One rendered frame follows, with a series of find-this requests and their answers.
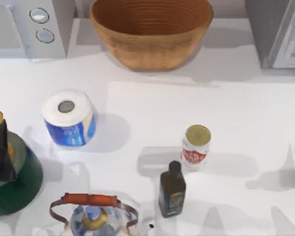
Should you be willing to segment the red and white can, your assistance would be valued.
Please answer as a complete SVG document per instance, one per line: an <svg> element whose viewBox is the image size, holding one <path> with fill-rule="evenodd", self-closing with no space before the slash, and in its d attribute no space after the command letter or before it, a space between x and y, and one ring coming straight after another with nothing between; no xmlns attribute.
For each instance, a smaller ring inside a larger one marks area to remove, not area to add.
<svg viewBox="0 0 295 236"><path fill-rule="evenodd" d="M192 170L199 170L206 161L211 141L210 130L199 124L187 128L182 140L182 162Z"/></svg>

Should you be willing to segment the white and blue paper roll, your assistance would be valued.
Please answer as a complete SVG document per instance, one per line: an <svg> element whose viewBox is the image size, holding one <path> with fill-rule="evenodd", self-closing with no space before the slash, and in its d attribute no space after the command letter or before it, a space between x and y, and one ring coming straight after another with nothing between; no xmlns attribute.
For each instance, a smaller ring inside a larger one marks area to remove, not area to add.
<svg viewBox="0 0 295 236"><path fill-rule="evenodd" d="M41 109L53 142L65 148L85 146L96 132L96 119L89 97L78 89L60 90Z"/></svg>

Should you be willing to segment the grey cabinet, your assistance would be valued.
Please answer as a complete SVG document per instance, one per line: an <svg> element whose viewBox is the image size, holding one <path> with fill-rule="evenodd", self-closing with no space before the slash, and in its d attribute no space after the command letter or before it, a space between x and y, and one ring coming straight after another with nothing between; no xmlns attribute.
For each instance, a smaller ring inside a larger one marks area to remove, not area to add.
<svg viewBox="0 0 295 236"><path fill-rule="evenodd" d="M295 0L245 0L261 68L295 68Z"/></svg>

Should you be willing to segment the round microwave knob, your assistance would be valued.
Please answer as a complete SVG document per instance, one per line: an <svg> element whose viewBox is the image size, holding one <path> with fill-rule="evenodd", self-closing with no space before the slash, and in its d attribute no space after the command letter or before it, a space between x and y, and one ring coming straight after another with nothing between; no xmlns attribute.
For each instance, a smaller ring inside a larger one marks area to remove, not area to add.
<svg viewBox="0 0 295 236"><path fill-rule="evenodd" d="M54 33L49 29L37 30L35 36L40 42L45 44L52 43L55 40Z"/></svg>
<svg viewBox="0 0 295 236"><path fill-rule="evenodd" d="M34 8L29 11L31 20L38 24L44 24L49 21L49 13L43 8Z"/></svg>

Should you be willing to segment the brown wicker basket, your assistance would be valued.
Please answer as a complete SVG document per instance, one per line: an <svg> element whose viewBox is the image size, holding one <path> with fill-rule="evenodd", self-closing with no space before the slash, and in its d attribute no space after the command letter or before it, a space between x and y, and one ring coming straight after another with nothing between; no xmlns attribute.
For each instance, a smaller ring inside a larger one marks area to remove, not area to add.
<svg viewBox="0 0 295 236"><path fill-rule="evenodd" d="M207 32L208 0L95 0L89 18L106 49L135 71L168 71L195 51Z"/></svg>

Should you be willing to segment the blue and white teapot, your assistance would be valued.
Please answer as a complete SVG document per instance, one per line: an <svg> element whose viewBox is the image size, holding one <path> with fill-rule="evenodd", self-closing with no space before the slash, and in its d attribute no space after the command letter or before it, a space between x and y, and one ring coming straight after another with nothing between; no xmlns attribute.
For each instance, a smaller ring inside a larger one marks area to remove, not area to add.
<svg viewBox="0 0 295 236"><path fill-rule="evenodd" d="M69 219L54 212L62 205L75 206ZM62 236L152 236L154 229L116 195L65 193L50 204L49 214L64 224Z"/></svg>

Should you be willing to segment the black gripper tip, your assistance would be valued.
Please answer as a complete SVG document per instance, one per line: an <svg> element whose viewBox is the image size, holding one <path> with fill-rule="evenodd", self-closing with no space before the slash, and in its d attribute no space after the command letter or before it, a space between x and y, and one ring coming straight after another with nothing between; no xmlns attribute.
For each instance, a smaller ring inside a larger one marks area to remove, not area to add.
<svg viewBox="0 0 295 236"><path fill-rule="evenodd" d="M7 124L0 123L0 181L10 182L16 180L17 174L8 153Z"/></svg>

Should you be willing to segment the green kettle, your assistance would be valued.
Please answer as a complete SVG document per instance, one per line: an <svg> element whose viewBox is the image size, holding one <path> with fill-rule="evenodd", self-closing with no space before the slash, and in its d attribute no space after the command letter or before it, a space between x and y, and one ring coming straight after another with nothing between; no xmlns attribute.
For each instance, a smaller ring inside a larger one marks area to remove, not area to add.
<svg viewBox="0 0 295 236"><path fill-rule="evenodd" d="M0 111L0 123L4 120ZM25 141L7 129L8 153L16 171L16 180L0 181L0 216L16 213L26 207L39 192L43 170L36 155Z"/></svg>

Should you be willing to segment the dark brown bottle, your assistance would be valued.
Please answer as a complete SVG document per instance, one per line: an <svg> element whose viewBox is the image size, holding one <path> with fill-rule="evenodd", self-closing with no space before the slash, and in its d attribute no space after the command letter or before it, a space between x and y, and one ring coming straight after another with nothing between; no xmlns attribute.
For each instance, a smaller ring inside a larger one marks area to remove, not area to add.
<svg viewBox="0 0 295 236"><path fill-rule="evenodd" d="M186 183L181 171L181 163L172 161L168 170L160 175L158 204L164 218L182 213Z"/></svg>

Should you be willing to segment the pale microwave oven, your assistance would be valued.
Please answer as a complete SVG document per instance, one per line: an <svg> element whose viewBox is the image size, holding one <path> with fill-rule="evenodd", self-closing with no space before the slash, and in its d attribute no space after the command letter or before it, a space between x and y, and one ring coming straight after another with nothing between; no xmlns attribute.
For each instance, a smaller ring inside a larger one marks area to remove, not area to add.
<svg viewBox="0 0 295 236"><path fill-rule="evenodd" d="M48 22L31 20L29 11L45 9ZM62 59L67 56L76 15L75 0L0 0L0 58ZM37 30L49 29L52 43L40 42Z"/></svg>

